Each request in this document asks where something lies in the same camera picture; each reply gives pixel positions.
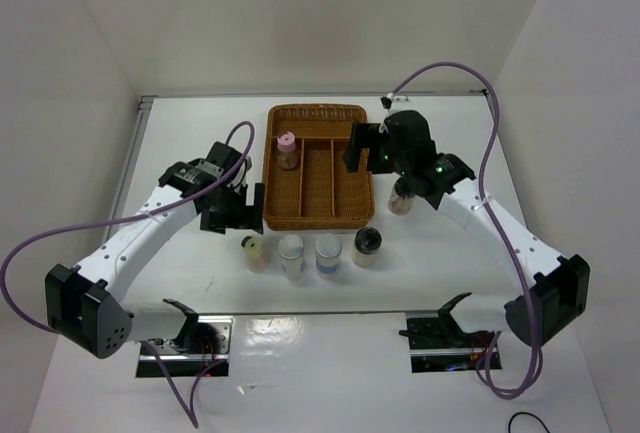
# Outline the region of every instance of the white cap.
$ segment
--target white cap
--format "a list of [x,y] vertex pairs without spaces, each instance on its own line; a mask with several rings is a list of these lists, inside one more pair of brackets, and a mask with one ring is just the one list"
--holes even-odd
[[342,253],[342,241],[332,233],[320,235],[316,240],[316,251],[324,258],[335,258]]
[[304,243],[298,235],[285,235],[278,242],[278,253],[282,258],[295,260],[304,252]]

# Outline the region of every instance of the jar lid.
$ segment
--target jar lid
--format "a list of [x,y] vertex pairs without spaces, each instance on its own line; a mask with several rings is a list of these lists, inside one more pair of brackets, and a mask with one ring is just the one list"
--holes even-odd
[[302,256],[304,243],[298,235],[284,235],[278,242],[278,253],[286,260],[295,260]]
[[405,199],[416,196],[416,194],[409,188],[409,181],[403,177],[398,178],[398,181],[393,185],[393,190],[396,192],[396,195]]
[[255,236],[246,236],[242,240],[242,248],[245,254],[250,258],[257,258],[262,255],[262,240]]
[[358,230],[353,244],[363,255],[374,255],[382,246],[382,235],[375,228],[367,226]]
[[287,131],[284,135],[278,138],[278,150],[283,153],[290,153],[296,149],[296,135]]
[[324,258],[335,258],[342,253],[342,241],[333,233],[325,233],[316,240],[316,251]]

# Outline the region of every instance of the pink cap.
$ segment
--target pink cap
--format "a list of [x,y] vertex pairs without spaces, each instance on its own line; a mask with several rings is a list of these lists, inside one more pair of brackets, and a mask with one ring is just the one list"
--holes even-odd
[[287,131],[284,135],[278,138],[278,150],[283,153],[290,153],[296,149],[296,135]]

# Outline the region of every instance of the jar with brown contents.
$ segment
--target jar with brown contents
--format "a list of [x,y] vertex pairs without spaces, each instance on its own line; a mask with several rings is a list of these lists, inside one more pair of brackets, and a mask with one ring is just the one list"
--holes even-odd
[[276,162],[283,170],[292,170],[300,162],[300,152],[296,149],[296,136],[287,131],[278,138]]
[[398,178],[389,197],[389,210],[394,215],[406,215],[413,206],[415,196],[409,189],[409,182],[405,178]]

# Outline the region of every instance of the black lid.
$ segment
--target black lid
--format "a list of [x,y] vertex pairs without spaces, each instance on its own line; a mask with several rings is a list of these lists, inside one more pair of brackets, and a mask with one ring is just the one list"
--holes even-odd
[[377,253],[382,245],[382,235],[375,228],[367,226],[358,230],[353,244],[356,250],[363,255],[373,255]]
[[409,189],[407,179],[403,177],[398,178],[398,181],[393,185],[393,190],[396,192],[396,195],[402,198],[413,198],[416,196],[416,194]]

